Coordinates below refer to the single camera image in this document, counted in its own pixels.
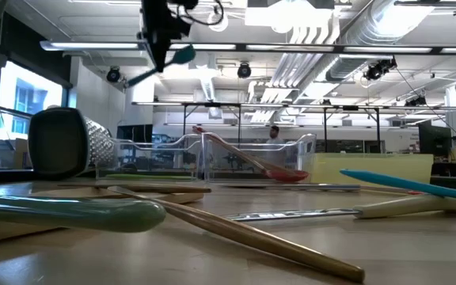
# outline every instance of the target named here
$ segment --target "computer monitor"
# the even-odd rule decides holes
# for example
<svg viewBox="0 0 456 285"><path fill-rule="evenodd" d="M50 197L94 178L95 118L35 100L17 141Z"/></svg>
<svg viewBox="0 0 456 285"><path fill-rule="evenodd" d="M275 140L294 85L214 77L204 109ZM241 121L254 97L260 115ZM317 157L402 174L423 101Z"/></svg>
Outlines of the computer monitor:
<svg viewBox="0 0 456 285"><path fill-rule="evenodd" d="M436 127L429 123L418 125L420 153L447 157L451 150L451 129Z"/></svg>

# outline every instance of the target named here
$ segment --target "black cable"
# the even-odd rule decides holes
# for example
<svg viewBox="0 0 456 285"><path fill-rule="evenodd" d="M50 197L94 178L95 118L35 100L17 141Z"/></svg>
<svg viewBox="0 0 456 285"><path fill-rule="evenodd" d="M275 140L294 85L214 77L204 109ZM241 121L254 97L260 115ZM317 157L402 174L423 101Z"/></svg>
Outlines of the black cable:
<svg viewBox="0 0 456 285"><path fill-rule="evenodd" d="M418 92L411 86L411 84L409 84L408 80L404 77L404 75L402 75L401 71L395 67L395 70L397 70L397 72L401 75L402 79L404 79L405 83L409 86L409 88L411 88L411 90L415 93L415 95L417 95L418 97L420 97L421 95L418 94ZM429 106L427 103L425 103L425 105L438 117L441 119L441 121L443 121L447 127L449 127L449 129L451 129L455 134L456 134L456 130L453 129L438 113L436 113L434 111L434 109Z"/></svg>
<svg viewBox="0 0 456 285"><path fill-rule="evenodd" d="M225 9L224 9L224 7L222 6L220 0L215 0L215 2L218 4L219 9L221 10L221 17L220 17L216 22L214 22L214 23L207 23L207 22L205 22L205 21L200 21L200 20L194 18L193 16L191 16L191 14L188 12L187 9L184 9L184 13L186 14L185 16L179 16L179 6L177 7L176 14L177 14L178 17L189 19L190 21L193 21L193 22L196 23L196 24L206 25L206 26L219 25L219 24L221 24L222 20L223 20L224 17L225 17ZM218 8L217 8L217 7L214 7L214 12L215 12L216 14L218 13Z"/></svg>

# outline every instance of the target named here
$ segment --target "teal utensil handle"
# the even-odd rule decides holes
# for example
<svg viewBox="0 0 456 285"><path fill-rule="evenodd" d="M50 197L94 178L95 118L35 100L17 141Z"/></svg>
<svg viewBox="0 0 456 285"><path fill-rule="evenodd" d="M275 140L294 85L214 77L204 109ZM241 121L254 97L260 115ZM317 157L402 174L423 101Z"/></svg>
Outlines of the teal utensil handle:
<svg viewBox="0 0 456 285"><path fill-rule="evenodd" d="M456 198L456 189L435 186L431 184L425 184L413 180L402 179L398 177L393 177L390 175L373 173L371 171L365 170L350 170L350 169L342 169L340 171L342 174L370 183L390 186L390 187L397 187L397 188L404 188L410 190L416 190L421 192L426 192L429 194L437 195L437 196L445 196L445 197L452 197Z"/></svg>
<svg viewBox="0 0 456 285"><path fill-rule="evenodd" d="M137 233L165 219L155 202L0 196L0 222Z"/></svg>

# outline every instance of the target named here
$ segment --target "metal rod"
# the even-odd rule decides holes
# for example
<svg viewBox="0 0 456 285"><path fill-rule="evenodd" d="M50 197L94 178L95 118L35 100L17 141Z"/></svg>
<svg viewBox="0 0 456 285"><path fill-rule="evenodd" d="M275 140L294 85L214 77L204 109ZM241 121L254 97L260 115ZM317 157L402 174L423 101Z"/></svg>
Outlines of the metal rod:
<svg viewBox="0 0 456 285"><path fill-rule="evenodd" d="M132 102L132 105L144 105L144 106L204 106L211 107L211 102ZM217 108L232 106L237 108L308 108L308 109L344 109L344 111L357 111L357 110L372 110L374 108L380 108L384 110L435 110L435 111L456 111L456 107L446 106L391 106L391 105L319 105L319 104L247 104L247 103L229 103L229 102L216 102Z"/></svg>
<svg viewBox="0 0 456 285"><path fill-rule="evenodd" d="M241 136L242 136L242 129L241 129L241 118L242 118L242 108L238 108L238 143L240 146L241 143Z"/></svg>
<svg viewBox="0 0 456 285"><path fill-rule="evenodd" d="M326 121L328 120L328 118L326 117L326 109L327 108L323 109L323 133L325 134L325 152L328 152L329 147L328 147L327 136L326 136Z"/></svg>
<svg viewBox="0 0 456 285"><path fill-rule="evenodd" d="M376 108L376 132L378 134L378 149L379 153L382 154L382 149L381 149L381 126L379 126L379 109Z"/></svg>
<svg viewBox="0 0 456 285"><path fill-rule="evenodd" d="M182 135L186 135L186 118L188 117L188 115L186 114L187 107L188 107L187 105L184 106L184 122L183 122L183 126L182 126Z"/></svg>
<svg viewBox="0 0 456 285"><path fill-rule="evenodd" d="M351 28L353 26L353 24L355 24L356 20L358 20L360 18L360 16L362 16L363 12L365 12L365 10L367 10L367 8L369 8L371 5L372 5L372 2L374 0L370 0L341 30L340 30L340 33L339 33L339 38L341 38L342 36L344 36L344 34L349 30L349 28Z"/></svg>
<svg viewBox="0 0 456 285"><path fill-rule="evenodd" d="M191 115L195 110L197 110L197 108L199 107L199 105L195 106L193 108L193 110L191 110L187 115L186 115L186 118L189 117L189 115Z"/></svg>
<svg viewBox="0 0 456 285"><path fill-rule="evenodd" d="M376 120L376 118L374 118L374 116L372 116L372 114L370 114L369 111L367 111L366 109L364 111L365 111L365 113L367 113L367 115L369 115L370 118L372 118L373 120L378 122L378 120Z"/></svg>
<svg viewBox="0 0 456 285"><path fill-rule="evenodd" d="M238 111L239 111L239 112L238 112L238 115L234 112L234 110L233 110L230 106L228 106L228 109L235 115L235 117L236 117L237 119L239 119L239 120L241 119L240 108L239 108L239 110L238 110Z"/></svg>

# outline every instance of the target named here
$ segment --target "window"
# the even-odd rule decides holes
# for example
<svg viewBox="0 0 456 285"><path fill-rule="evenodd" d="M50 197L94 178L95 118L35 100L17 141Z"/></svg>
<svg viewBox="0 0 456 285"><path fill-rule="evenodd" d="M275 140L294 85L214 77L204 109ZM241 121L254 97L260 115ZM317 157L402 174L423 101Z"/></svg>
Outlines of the window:
<svg viewBox="0 0 456 285"><path fill-rule="evenodd" d="M0 113L0 139L27 139L29 119Z"/></svg>
<svg viewBox="0 0 456 285"><path fill-rule="evenodd" d="M63 87L15 63L1 69L0 107L34 115L51 106L60 106ZM26 139L29 119L0 113L0 139Z"/></svg>

